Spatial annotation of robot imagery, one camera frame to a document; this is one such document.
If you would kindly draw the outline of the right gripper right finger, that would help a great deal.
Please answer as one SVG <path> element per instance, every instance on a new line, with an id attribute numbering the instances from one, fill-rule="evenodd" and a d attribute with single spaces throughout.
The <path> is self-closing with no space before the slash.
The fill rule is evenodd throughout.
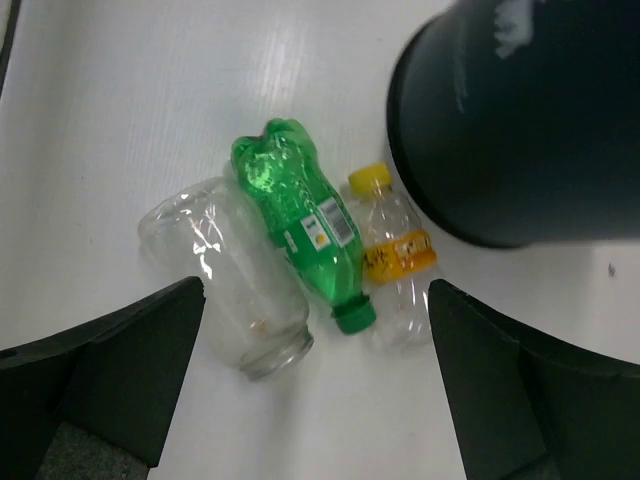
<path id="1" fill-rule="evenodd" d="M 639 367 L 497 312 L 445 280 L 429 317 L 469 479 L 636 479 Z"/>

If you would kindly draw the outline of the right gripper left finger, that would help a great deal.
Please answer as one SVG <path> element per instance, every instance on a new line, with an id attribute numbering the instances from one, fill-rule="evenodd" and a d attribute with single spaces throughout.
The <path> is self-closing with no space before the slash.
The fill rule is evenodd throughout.
<path id="1" fill-rule="evenodd" d="M 1 353 L 4 479 L 145 479 L 157 467 L 201 324 L 189 277 Z"/>

